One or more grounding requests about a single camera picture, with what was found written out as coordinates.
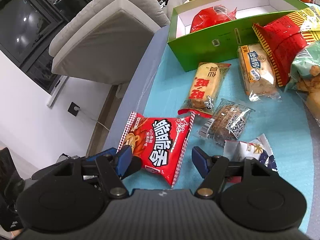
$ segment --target red snack bag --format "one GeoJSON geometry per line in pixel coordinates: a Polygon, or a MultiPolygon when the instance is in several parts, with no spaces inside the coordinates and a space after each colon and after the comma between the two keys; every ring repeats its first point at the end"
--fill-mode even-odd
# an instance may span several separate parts
{"type": "Polygon", "coordinates": [[[223,5],[215,5],[213,7],[203,9],[193,18],[190,33],[220,23],[236,20],[236,11],[237,8],[230,12],[223,5]]]}
{"type": "Polygon", "coordinates": [[[171,187],[177,181],[195,114],[183,118],[144,117],[131,112],[118,151],[130,145],[142,167],[160,173],[171,187]]]}
{"type": "Polygon", "coordinates": [[[268,54],[279,87],[290,79],[291,63],[307,45],[320,40],[320,11],[309,7],[283,16],[264,27],[253,24],[263,49],[268,54]]]}

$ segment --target open box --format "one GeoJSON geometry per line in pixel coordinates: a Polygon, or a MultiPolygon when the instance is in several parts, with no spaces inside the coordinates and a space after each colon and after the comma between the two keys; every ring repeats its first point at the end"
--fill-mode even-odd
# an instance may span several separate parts
{"type": "Polygon", "coordinates": [[[259,42],[253,23],[265,25],[307,7],[299,0],[193,0],[173,9],[168,44],[183,69],[193,70],[199,62],[236,58],[238,46],[259,42]],[[190,33],[200,10],[220,4],[230,11],[237,8],[237,19],[190,33]]]}

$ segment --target electrical outlet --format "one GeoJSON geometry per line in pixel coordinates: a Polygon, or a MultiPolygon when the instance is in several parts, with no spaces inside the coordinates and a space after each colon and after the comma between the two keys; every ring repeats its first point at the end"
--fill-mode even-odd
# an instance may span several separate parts
{"type": "Polygon", "coordinates": [[[79,110],[75,110],[75,106],[77,106],[74,102],[71,102],[70,106],[69,106],[69,109],[68,109],[68,112],[74,116],[77,116],[79,110]]]}

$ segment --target blue table mat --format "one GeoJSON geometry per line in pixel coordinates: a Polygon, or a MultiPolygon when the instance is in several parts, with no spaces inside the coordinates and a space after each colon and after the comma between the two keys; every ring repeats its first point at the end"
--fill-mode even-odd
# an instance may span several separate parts
{"type": "MultiPolygon", "coordinates": [[[[243,101],[255,110],[251,112],[239,140],[250,141],[265,133],[273,149],[280,176],[300,190],[307,200],[307,212],[300,226],[300,230],[306,232],[313,196],[314,165],[312,140],[303,102],[293,91],[283,93],[281,90],[281,101],[266,98],[250,102],[244,93],[238,59],[228,60],[226,63],[230,63],[231,67],[216,105],[221,98],[226,98],[243,101]]],[[[185,72],[167,45],[142,114],[146,117],[177,117],[177,111],[189,93],[195,73],[196,70],[185,72]]],[[[200,117],[195,119],[175,189],[190,188],[194,192],[203,180],[192,163],[192,147],[199,146],[209,155],[223,153],[223,148],[212,140],[197,136],[204,122],[200,117]]],[[[133,188],[170,187],[161,176],[146,171],[126,178],[124,184],[129,191],[133,188]]]]}

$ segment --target qr code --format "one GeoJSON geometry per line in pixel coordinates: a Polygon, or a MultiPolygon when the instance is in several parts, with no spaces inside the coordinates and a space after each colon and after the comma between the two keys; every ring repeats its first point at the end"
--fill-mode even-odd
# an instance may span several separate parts
{"type": "Polygon", "coordinates": [[[233,117],[229,120],[226,129],[232,132],[233,135],[238,139],[244,127],[245,121],[237,114],[234,114],[233,117]]]}

